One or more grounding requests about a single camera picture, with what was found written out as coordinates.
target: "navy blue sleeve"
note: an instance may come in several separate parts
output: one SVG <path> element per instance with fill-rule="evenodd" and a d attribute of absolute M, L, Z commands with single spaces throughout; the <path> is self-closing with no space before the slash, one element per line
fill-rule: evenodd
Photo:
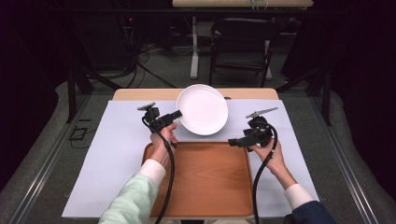
<path fill-rule="evenodd" d="M 335 223 L 332 215 L 330 215 L 323 204 L 318 201 L 304 203 L 303 205 L 295 208 L 291 214 L 293 215 L 296 224 Z"/>

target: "chair backrest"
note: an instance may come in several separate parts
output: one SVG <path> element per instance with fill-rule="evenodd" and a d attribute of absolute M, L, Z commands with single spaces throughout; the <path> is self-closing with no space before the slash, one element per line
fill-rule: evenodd
<path fill-rule="evenodd" d="M 223 18 L 212 25 L 211 34 L 212 40 L 217 35 L 245 40 L 272 40 L 279 35 L 279 30 L 271 21 L 250 18 Z"/>

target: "person's left hand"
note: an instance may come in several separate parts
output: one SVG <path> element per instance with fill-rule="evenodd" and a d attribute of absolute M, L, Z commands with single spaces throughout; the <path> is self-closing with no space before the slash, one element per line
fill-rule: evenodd
<path fill-rule="evenodd" d="M 175 149 L 172 147 L 172 143 L 177 143 L 177 138 L 173 132 L 176 127 L 177 123 L 173 122 L 161 130 L 161 135 L 168 142 L 169 146 L 172 149 L 172 152 L 175 152 Z M 159 162 L 163 166 L 163 168 L 165 168 L 169 162 L 169 154 L 166 150 L 165 144 L 163 143 L 163 139 L 156 133 L 152 133 L 149 138 L 151 139 L 152 145 L 154 145 L 154 152 L 152 153 L 150 158 Z"/>

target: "hand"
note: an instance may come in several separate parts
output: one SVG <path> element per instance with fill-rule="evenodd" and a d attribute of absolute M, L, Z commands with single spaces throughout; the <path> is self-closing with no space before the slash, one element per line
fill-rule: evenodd
<path fill-rule="evenodd" d="M 260 159 L 264 161 L 268 153 L 272 150 L 273 145 L 274 139 L 272 138 L 266 147 L 254 145 L 249 148 L 255 151 L 259 155 Z M 290 173 L 285 160 L 283 159 L 282 146 L 279 141 L 277 141 L 272 159 L 268 161 L 266 166 L 282 185 L 283 189 L 287 189 L 291 185 L 297 184 L 297 181 Z"/>
<path fill-rule="evenodd" d="M 171 143 L 177 143 L 177 138 L 175 137 L 173 132 L 176 127 L 177 123 L 174 122 L 161 130 L 161 135 L 168 142 L 169 146 L 172 149 L 172 152 L 174 152 L 175 149 L 172 147 Z M 152 145 L 154 145 L 154 152 L 152 153 L 150 158 L 159 162 L 163 166 L 163 168 L 166 168 L 166 165 L 168 164 L 170 159 L 165 144 L 163 143 L 163 139 L 156 133 L 152 133 L 149 138 L 151 139 Z"/>

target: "light green sleeve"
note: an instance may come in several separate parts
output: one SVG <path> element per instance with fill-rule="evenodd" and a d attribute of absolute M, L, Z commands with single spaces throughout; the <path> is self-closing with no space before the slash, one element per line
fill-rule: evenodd
<path fill-rule="evenodd" d="M 99 223 L 147 223 L 157 194 L 158 186 L 154 181 L 137 174 L 121 189 Z"/>

